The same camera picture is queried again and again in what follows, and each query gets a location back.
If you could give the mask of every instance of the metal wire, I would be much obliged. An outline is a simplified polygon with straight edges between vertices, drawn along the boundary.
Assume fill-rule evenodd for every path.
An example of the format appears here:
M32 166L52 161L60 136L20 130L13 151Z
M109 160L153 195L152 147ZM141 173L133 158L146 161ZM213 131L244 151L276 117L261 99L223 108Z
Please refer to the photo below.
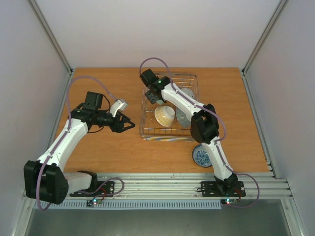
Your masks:
M156 73L156 75L168 75L163 73ZM189 88L194 93L195 100L199 100L199 89L197 76L193 74L181 74L173 73L173 81L176 85L183 89ZM148 89L144 86L142 105L141 105L141 117L139 133L144 140L158 140L158 141L194 141L190 135L190 127L182 127L177 119L171 127L164 127L158 123L154 116L154 111L159 104L151 104L144 95ZM176 106L170 102L165 104L176 110Z

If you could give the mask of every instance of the white wall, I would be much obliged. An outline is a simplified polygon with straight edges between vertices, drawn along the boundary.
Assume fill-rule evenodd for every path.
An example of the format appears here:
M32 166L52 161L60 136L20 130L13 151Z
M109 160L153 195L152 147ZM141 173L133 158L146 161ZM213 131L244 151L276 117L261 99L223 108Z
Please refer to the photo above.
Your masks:
M24 190L23 167L46 148L68 77L28 1L0 1L0 235Z
M315 213L315 1L290 0L249 70L271 155L308 235Z
M244 67L278 0L37 0L72 67ZM149 62L148 66L161 66Z

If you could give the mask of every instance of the blue plate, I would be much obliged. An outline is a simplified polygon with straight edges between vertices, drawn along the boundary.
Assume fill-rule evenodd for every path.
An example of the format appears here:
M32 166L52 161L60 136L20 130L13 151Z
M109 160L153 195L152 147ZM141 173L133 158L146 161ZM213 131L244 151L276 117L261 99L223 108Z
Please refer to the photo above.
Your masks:
M192 159L198 166L205 168L212 166L210 158L201 144L199 144L193 149Z

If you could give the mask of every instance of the wooden table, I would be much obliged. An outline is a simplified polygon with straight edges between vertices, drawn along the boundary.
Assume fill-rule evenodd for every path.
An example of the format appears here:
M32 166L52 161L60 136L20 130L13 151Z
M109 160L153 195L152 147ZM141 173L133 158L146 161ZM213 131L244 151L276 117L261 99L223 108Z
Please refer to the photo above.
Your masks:
M165 72L163 68L153 68ZM267 172L252 112L238 68L172 68L173 73L198 76L200 102L214 105L225 121L227 138L222 146L230 165L238 172ZM98 173L206 173L213 168L197 166L191 152L196 142L145 141L139 134L143 84L138 68L77 68L74 76L91 75L100 79L128 108L124 114L136 124L124 133L108 127L87 134L70 156L65 171L87 170ZM76 81L70 90L71 109L84 102L86 92L106 92L91 79ZM64 127L64 109L57 134Z

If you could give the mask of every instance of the gray floor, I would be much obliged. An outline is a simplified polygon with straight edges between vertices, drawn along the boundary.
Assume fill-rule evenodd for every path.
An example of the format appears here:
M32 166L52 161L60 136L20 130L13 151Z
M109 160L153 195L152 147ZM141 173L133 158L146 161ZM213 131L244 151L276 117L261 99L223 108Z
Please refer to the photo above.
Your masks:
M269 235L291 235L280 200L262 200L248 209L33 210L26 233L26 236Z

